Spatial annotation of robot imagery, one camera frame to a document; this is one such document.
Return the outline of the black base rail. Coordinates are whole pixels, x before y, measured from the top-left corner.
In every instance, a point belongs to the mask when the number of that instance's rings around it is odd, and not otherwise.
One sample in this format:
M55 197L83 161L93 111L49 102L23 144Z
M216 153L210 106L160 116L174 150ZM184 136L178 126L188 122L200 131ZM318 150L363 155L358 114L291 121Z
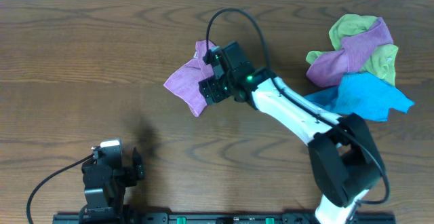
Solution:
M314 214L288 212L284 214L168 214L151 212L130 214L120 220L93 221L89 215L79 220L78 214L55 214L53 224L78 223L128 223L128 224L319 224ZM354 224L396 224L392 214L357 214L346 223Z

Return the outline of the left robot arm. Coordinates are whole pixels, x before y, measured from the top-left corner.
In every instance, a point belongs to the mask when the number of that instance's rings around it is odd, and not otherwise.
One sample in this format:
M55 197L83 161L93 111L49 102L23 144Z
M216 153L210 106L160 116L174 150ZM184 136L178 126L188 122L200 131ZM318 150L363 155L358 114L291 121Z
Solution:
M81 167L87 204L79 223L129 223L124 208L125 189L144 179L142 156L134 149L132 165L122 164L121 147L96 147Z

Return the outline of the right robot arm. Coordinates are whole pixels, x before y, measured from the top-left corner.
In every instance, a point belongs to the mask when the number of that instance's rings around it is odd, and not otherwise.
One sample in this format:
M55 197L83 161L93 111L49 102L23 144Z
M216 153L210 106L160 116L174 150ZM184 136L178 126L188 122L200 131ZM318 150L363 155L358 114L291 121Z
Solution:
M320 223L352 223L367 204L364 196L378 180L387 180L385 166L365 120L341 117L307 101L267 68L250 64L223 71L199 82L208 105L233 97L275 118L308 148L311 168L322 198L315 211Z

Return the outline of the purple cloth in pile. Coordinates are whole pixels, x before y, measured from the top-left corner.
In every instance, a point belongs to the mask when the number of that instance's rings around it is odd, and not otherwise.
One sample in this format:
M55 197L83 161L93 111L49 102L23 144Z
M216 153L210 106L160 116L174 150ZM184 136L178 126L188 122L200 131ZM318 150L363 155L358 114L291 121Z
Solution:
M310 51L306 76L321 88L337 86L347 73L359 72L379 47L393 46L381 17L345 14L329 30L333 51Z

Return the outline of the blue cloth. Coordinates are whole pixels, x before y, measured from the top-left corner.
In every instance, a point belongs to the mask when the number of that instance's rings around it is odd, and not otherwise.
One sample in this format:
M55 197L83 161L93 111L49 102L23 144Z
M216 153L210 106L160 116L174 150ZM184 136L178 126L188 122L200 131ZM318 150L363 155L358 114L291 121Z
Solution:
M347 73L339 86L334 86L305 98L317 106L333 113L350 115L385 122L389 111L394 109L407 113L414 102L391 84L371 73Z

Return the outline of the green cloth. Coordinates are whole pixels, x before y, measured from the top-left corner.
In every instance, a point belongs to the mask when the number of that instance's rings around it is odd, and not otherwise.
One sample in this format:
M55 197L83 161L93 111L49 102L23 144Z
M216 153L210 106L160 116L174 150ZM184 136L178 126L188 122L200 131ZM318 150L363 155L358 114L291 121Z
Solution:
M365 63L362 69L356 73L369 72L377 78L382 79L392 86L395 84L395 59L399 48L393 46L379 47L374 51L371 58Z

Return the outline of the purple cloth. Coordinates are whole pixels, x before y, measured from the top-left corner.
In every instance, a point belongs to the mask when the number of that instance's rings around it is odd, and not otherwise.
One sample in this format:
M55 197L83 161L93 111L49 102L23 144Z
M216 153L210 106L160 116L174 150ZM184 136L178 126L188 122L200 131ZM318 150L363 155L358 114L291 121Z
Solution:
M195 55L186 64L175 71L164 83L164 87L181 98L195 117L199 117L207 107L205 98L199 91L199 82L214 75L212 66L203 61L207 48L215 45L206 40L195 43Z
M359 72L379 47L393 46L381 17L345 14L329 30L333 51L310 51L306 76L321 88L337 86L347 73Z

